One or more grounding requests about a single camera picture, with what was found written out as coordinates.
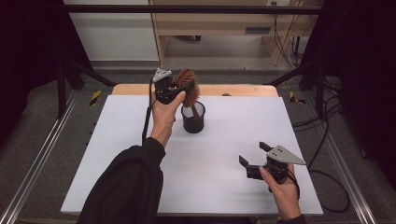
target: person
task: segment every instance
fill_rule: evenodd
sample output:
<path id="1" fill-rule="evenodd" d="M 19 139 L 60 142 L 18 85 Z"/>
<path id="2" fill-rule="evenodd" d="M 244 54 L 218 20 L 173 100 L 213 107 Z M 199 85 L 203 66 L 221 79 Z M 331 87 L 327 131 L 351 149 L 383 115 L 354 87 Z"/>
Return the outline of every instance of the person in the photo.
<path id="1" fill-rule="evenodd" d="M 154 94 L 152 96 L 153 128 L 149 138 L 141 147 L 123 150 L 109 164 L 88 195 L 77 224 L 155 223 L 163 189 L 160 164 L 172 135 L 175 114 L 186 92 L 178 94 L 169 105 L 163 105 L 155 100 Z M 263 168 L 261 174 L 274 193 L 283 223 L 303 223 L 304 216 L 292 184 L 286 181 L 278 185 Z"/>

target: black horizontal bar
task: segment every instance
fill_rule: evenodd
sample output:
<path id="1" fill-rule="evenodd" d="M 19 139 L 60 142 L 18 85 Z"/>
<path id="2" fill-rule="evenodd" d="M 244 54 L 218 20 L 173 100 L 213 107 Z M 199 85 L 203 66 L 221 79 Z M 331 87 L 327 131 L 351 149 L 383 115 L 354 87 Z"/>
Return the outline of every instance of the black horizontal bar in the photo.
<path id="1" fill-rule="evenodd" d="M 50 5 L 46 10 L 77 13 L 212 13 L 212 14 L 296 14 L 320 15 L 340 12 L 324 7 L 240 7 L 240 6 L 145 6 L 145 5 Z"/>

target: white wall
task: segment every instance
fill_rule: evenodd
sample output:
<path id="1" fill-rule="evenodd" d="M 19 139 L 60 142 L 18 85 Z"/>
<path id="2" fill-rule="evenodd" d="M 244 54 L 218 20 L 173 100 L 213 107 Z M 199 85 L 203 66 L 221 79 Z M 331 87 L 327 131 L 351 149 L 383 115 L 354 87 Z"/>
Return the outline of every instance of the white wall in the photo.
<path id="1" fill-rule="evenodd" d="M 148 0 L 64 0 L 66 5 L 148 5 Z M 91 61 L 158 61 L 149 14 L 71 13 Z"/>

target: black sleeve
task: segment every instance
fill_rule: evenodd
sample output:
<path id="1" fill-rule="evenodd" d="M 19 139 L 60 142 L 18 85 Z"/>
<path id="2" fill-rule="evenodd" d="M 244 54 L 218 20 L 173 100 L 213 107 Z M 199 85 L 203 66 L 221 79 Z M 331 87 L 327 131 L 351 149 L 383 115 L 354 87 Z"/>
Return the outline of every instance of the black sleeve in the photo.
<path id="1" fill-rule="evenodd" d="M 93 186 L 78 224 L 153 223 L 163 189 L 164 156 L 163 146 L 153 138 L 123 150 Z"/>
<path id="2" fill-rule="evenodd" d="M 277 224 L 306 224 L 304 215 L 300 215 L 299 217 L 295 217 L 294 219 L 290 219 L 287 221 L 278 221 Z"/>

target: white tabletop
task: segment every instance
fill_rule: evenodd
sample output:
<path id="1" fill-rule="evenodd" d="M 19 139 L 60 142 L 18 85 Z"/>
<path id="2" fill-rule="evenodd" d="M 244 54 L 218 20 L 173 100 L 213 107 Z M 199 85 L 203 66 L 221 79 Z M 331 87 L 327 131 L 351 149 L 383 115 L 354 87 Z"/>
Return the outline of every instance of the white tabletop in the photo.
<path id="1" fill-rule="evenodd" d="M 281 145 L 302 158 L 282 98 L 201 96 L 205 127 L 200 133 L 183 129 L 177 111 L 172 137 L 163 158 L 163 193 L 159 216 L 259 216 L 277 214 L 265 182 L 248 179 L 239 155 L 264 165 L 260 141 Z M 92 139 L 67 193 L 63 213 L 78 215 L 94 183 L 124 149 L 141 144 L 147 96 L 110 95 Z M 295 165 L 306 215 L 322 215 L 305 166 Z"/>

